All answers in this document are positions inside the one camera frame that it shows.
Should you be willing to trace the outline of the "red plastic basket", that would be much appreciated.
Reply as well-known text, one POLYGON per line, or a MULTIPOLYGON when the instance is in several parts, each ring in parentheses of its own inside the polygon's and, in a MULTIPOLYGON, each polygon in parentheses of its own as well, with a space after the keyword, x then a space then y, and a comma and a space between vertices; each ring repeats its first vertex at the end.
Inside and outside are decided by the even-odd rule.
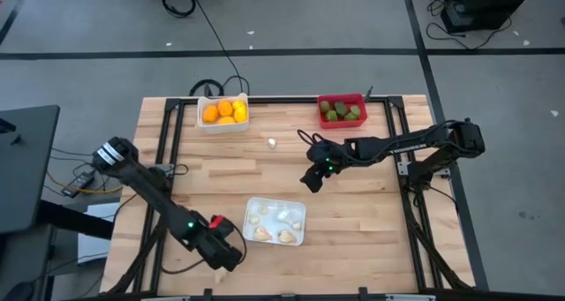
POLYGON ((362 94, 325 94, 319 95, 317 98, 318 106, 318 119, 319 125, 322 129, 342 129, 342 128, 354 128, 361 126, 367 119, 367 111, 365 107, 365 99, 362 94), (334 109, 335 102, 344 102, 347 106, 348 112, 350 112, 351 105, 358 105, 361 109, 361 116, 355 121, 345 121, 343 118, 338 117, 335 122, 329 122, 326 120, 326 113, 320 112, 320 101, 328 101, 331 104, 331 109, 334 109))

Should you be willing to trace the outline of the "white plastic basket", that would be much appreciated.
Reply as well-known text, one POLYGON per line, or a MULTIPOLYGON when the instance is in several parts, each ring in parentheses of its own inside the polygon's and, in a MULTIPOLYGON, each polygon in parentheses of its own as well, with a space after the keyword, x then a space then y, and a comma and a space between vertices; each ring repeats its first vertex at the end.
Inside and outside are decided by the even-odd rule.
POLYGON ((306 208, 305 205, 302 203, 288 201, 288 200, 264 199, 264 198, 253 197, 249 199, 247 202, 242 233, 245 239, 254 242, 269 243, 273 245, 298 246, 301 245, 304 241, 305 222, 306 222, 306 208), (259 213, 259 209, 261 206, 268 207, 269 211, 267 214, 259 213), (280 210, 284 210, 284 209, 290 211, 289 218, 285 222, 276 219, 277 213, 280 210), (258 216, 260 218, 260 222, 258 224, 251 224, 250 223, 251 216, 258 216), (292 224, 295 222, 301 223, 302 226, 301 230, 294 230, 292 228, 292 224), (271 234, 272 239, 269 241, 254 240, 253 232, 258 226, 263 226, 264 228, 266 228, 268 232, 271 234), (294 244, 280 243, 278 240, 278 234, 282 230, 287 230, 289 232, 292 232, 293 235, 297 238, 297 242, 294 244))

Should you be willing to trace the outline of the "clear plastic basket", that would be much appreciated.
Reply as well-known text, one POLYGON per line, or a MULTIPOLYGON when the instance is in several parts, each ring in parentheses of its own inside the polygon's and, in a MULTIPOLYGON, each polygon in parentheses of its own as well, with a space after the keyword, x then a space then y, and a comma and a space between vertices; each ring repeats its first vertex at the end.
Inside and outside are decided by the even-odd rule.
POLYGON ((249 110, 248 110, 248 107, 247 107, 248 120, 244 123, 218 124, 217 122, 222 117, 221 115, 218 117, 217 121, 214 124, 205 124, 202 121, 201 114, 202 114, 203 109, 207 105, 216 105, 217 106, 217 104, 220 100, 228 100, 228 101, 231 102, 231 104, 234 101, 242 101, 246 104, 246 107, 247 107, 248 96, 245 93, 241 93, 238 96, 224 97, 222 99, 220 99, 220 98, 209 99, 209 98, 204 97, 204 96, 200 97, 198 99, 198 111, 197 111, 198 127, 200 127, 204 132, 206 132, 208 134, 221 134, 221 133, 233 133, 233 132, 244 132, 244 131, 246 131, 249 127, 249 110))

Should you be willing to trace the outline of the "black chair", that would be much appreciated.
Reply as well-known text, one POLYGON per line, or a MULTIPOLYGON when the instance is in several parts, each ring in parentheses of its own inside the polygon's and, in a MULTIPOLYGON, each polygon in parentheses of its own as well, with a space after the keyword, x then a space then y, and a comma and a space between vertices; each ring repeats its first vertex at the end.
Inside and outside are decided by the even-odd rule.
POLYGON ((32 282, 19 282, 15 284, 1 301, 32 301, 34 284, 32 282))

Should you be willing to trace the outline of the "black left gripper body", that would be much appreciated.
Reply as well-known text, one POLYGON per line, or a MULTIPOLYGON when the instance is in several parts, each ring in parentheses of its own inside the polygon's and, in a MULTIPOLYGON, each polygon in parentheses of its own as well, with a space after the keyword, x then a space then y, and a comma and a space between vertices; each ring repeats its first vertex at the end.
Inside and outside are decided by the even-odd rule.
POLYGON ((213 270, 232 272, 244 260, 244 253, 227 241, 232 232, 240 233, 233 222, 221 222, 215 228, 205 227, 195 240, 195 247, 213 270))

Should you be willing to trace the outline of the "black aluminium frame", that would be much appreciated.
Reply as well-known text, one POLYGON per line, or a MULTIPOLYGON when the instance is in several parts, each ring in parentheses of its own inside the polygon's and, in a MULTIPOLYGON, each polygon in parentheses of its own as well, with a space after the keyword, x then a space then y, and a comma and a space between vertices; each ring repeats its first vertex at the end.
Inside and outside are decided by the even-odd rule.
POLYGON ((133 138, 146 164, 182 169, 173 198, 205 216, 242 224, 249 199, 286 199, 306 208, 299 246, 251 242, 245 261, 215 283, 215 271, 166 237, 151 252, 131 297, 182 296, 244 301, 379 300, 418 289, 418 275, 392 159, 352 168, 311 193, 299 181, 309 167, 298 130, 319 130, 316 101, 253 97, 250 125, 240 133, 209 135, 197 125, 196 101, 146 98, 133 138), (268 139, 276 147, 267 146, 268 139))

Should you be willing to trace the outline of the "black desk base bar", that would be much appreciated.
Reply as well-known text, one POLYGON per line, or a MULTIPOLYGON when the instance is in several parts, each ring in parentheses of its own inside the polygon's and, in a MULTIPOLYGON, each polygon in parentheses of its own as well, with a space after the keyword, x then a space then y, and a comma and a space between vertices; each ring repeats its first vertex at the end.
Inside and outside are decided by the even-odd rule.
POLYGON ((100 217, 41 200, 35 217, 36 224, 50 224, 58 229, 75 231, 90 237, 110 240, 114 223, 100 217))

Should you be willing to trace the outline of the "grey desk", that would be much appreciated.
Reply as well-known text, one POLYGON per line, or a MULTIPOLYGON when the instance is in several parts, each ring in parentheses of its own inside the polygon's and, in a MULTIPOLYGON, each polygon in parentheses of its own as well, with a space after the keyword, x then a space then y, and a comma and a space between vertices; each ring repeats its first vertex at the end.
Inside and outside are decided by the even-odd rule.
POLYGON ((0 235, 35 224, 60 108, 0 111, 0 235))

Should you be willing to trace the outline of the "black equipment cabinet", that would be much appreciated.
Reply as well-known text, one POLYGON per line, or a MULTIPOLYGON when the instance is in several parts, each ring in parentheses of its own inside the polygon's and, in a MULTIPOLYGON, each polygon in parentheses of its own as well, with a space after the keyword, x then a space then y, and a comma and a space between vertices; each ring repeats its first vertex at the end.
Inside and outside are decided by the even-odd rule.
POLYGON ((498 30, 525 0, 444 0, 441 20, 449 33, 498 30))

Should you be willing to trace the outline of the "white board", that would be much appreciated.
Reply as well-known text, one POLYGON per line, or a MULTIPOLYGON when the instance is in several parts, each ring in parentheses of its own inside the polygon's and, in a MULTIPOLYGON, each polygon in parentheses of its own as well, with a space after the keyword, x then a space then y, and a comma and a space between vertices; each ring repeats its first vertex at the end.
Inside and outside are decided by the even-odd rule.
MULTIPOLYGON (((85 214, 99 217, 107 222, 112 222, 119 207, 118 202, 91 205, 87 207, 85 214)), ((106 258, 109 253, 110 240, 78 234, 78 257, 77 263, 83 264, 92 260, 106 258)))

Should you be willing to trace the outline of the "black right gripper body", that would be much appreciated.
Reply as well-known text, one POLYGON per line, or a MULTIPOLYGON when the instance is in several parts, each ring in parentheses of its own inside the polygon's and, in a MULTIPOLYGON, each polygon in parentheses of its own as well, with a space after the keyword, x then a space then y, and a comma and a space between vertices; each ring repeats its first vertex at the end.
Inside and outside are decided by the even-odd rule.
POLYGON ((307 159, 316 165, 317 173, 325 178, 340 174, 350 166, 353 155, 351 143, 338 144, 326 139, 312 142, 307 151, 307 159))

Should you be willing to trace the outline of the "black power adapter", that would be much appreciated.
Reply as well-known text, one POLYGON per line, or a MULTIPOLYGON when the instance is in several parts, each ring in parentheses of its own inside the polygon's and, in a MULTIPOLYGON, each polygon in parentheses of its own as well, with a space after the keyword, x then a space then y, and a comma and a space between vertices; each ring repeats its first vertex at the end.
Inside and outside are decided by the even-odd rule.
POLYGON ((93 181, 93 170, 89 172, 82 172, 61 190, 61 194, 65 197, 75 198, 82 190, 86 190, 93 181))

